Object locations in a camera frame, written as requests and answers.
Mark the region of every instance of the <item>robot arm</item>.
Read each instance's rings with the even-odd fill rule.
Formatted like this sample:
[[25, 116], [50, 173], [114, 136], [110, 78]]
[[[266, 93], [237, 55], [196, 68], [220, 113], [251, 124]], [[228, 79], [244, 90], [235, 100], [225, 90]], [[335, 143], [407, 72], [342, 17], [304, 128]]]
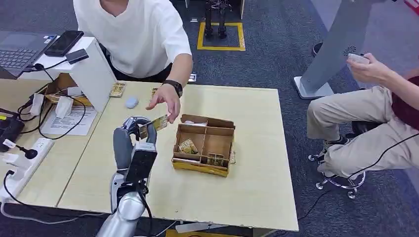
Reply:
[[[139, 141], [139, 124], [147, 126], [146, 142]], [[132, 145], [130, 135], [135, 134]], [[97, 237], [132, 237], [139, 218], [147, 208], [147, 179], [157, 156], [157, 131], [144, 117], [130, 117], [114, 131], [114, 153], [117, 172], [112, 177], [112, 214], [100, 228]]]

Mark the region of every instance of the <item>white t-shirt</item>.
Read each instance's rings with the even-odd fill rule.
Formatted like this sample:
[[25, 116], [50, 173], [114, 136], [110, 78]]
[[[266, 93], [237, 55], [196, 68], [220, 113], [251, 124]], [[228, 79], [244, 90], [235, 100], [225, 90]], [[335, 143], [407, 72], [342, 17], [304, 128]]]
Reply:
[[73, 0], [79, 30], [92, 34], [118, 71], [135, 78], [161, 72], [181, 53], [192, 55], [182, 19], [169, 0], [129, 0], [117, 17], [100, 0]]

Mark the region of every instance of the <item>wrist watch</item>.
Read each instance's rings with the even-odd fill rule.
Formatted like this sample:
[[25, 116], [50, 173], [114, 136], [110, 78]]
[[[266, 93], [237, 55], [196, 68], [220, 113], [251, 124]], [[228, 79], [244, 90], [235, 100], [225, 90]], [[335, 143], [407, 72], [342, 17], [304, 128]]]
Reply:
[[183, 94], [183, 88], [182, 85], [180, 83], [178, 83], [177, 81], [173, 81], [173, 80], [165, 80], [163, 81], [162, 85], [164, 84], [170, 84], [174, 87], [174, 90], [176, 91], [177, 95], [179, 96], [179, 98], [182, 96]]

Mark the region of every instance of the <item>red shirt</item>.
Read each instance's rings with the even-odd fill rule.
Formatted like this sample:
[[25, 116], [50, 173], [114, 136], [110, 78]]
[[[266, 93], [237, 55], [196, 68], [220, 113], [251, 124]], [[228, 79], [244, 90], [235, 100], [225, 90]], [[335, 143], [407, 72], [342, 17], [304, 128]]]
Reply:
[[[419, 86], [419, 77], [410, 78], [409, 81]], [[391, 105], [391, 108], [395, 115], [405, 124], [419, 130], [419, 111], [408, 105], [396, 94], [393, 93], [392, 97], [393, 104]]]

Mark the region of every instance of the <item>light wood tabletop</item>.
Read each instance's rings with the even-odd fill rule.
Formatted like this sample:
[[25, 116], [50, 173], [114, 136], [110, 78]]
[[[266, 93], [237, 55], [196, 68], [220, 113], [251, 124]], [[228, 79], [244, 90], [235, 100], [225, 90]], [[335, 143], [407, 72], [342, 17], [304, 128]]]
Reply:
[[[151, 120], [167, 113], [166, 104], [147, 111], [158, 83], [128, 82], [122, 98], [111, 98], [58, 205], [110, 212], [110, 181], [116, 171], [112, 134], [129, 116]], [[139, 98], [134, 109], [124, 104]], [[233, 121], [236, 164], [226, 178], [175, 170], [170, 159], [177, 123], [158, 132], [158, 156], [147, 201], [156, 218], [297, 231], [293, 188], [275, 89], [188, 85], [181, 114]]]
[[[0, 79], [0, 107], [15, 112], [21, 105], [28, 101], [30, 95], [48, 82], [47, 80]], [[99, 121], [99, 117], [100, 114], [96, 116], [87, 136], [67, 135], [55, 141], [47, 156], [17, 197], [20, 201], [37, 206], [57, 206], [89, 138]], [[23, 130], [27, 131], [35, 128], [38, 123], [38, 118], [26, 122]], [[34, 131], [21, 135], [18, 137], [16, 143], [29, 149], [40, 137], [38, 131]], [[9, 152], [23, 154], [16, 148]], [[1, 180], [3, 180], [9, 168], [9, 165], [0, 161]]]

